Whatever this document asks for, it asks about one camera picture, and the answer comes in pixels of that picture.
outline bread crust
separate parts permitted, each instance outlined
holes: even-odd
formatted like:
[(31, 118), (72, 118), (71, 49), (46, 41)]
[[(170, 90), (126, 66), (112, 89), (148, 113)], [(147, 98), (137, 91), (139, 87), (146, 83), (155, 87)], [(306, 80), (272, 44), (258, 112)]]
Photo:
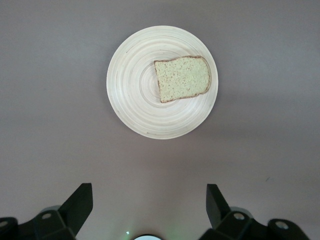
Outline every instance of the bread crust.
[[(167, 63), (167, 62), (172, 62), (174, 60), (177, 60), (177, 59), (182, 59), (182, 58), (190, 58), (190, 59), (203, 59), (206, 66), (208, 67), (208, 74), (209, 74), (209, 83), (208, 83), (208, 86), (206, 87), (206, 89), (203, 91), (203, 92), (200, 92), (200, 93), (196, 93), (194, 95), (191, 95), (191, 96), (184, 96), (184, 97), (179, 97), (179, 98), (174, 98), (174, 99), (170, 99), (170, 100), (166, 100), (166, 101), (161, 101), (160, 99), (160, 102), (165, 104), (165, 103), (169, 103), (169, 102), (172, 102), (174, 100), (178, 100), (178, 99), (190, 99), (190, 98), (194, 98), (196, 96), (199, 96), (200, 94), (205, 94), (206, 92), (208, 92), (210, 86), (211, 86), (211, 81), (212, 81), (212, 77), (211, 77), (211, 71), (210, 71), (210, 67), (209, 67), (209, 64), (207, 62), (207, 60), (202, 57), (202, 56), (191, 56), (191, 55), (187, 55), (187, 56), (179, 56), (179, 57), (176, 57), (176, 58), (173, 58), (173, 59), (170, 59), (170, 60), (155, 60), (153, 61), (153, 65), (154, 65), (154, 69), (155, 69), (155, 73), (157, 74), (157, 68), (156, 68), (156, 63)], [(159, 82), (159, 79), (157, 78), (157, 83), (158, 83), (158, 87), (159, 87), (159, 91), (161, 91), (161, 88), (160, 88), (160, 82)]]

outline gray table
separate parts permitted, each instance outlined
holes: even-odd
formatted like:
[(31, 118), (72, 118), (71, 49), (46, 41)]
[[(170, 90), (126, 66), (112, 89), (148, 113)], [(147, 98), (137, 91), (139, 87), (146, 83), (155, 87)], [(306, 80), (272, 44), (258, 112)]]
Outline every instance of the gray table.
[[(0, 1), (1, 217), (23, 223), (90, 182), (79, 240), (196, 240), (215, 183), (260, 223), (319, 239), (319, 12), (318, 0)], [(106, 92), (115, 50), (156, 25), (196, 35), (219, 74), (208, 118), (171, 140), (130, 130)]]

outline white circular object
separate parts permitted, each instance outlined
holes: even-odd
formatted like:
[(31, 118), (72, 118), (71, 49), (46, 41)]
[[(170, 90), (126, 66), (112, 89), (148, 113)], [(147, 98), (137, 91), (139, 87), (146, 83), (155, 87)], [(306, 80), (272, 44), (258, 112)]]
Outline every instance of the white circular object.
[[(155, 60), (202, 56), (211, 85), (197, 97), (160, 102)], [(198, 127), (211, 112), (218, 92), (218, 71), (207, 47), (174, 26), (152, 26), (127, 38), (115, 51), (106, 76), (113, 110), (130, 129), (153, 139), (173, 139)]]
[(139, 236), (134, 240), (161, 240), (161, 239), (152, 235), (144, 235), (144, 236)]

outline slice of white bread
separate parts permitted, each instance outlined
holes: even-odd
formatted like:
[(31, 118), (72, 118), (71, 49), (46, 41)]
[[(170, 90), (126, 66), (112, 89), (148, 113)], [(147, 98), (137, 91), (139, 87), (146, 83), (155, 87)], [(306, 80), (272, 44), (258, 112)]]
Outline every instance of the slice of white bread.
[(156, 60), (160, 102), (193, 98), (208, 91), (210, 68), (202, 56), (182, 56), (171, 60)]

